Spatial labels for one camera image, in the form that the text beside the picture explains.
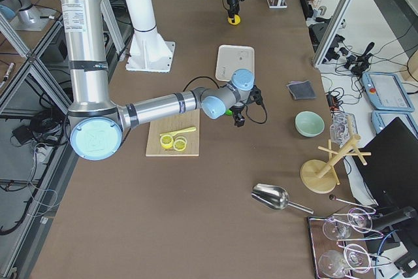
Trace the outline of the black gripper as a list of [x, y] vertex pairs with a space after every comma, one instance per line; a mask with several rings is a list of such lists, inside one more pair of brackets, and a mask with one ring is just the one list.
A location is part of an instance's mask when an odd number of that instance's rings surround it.
[[226, 0], [227, 1], [227, 9], [228, 9], [228, 16], [230, 19], [234, 19], [235, 10], [239, 9], [239, 0]]
[[247, 107], [247, 104], [245, 102], [238, 102], [230, 108], [235, 126], [242, 127], [245, 124], [245, 117], [243, 116], [242, 111], [246, 107]]

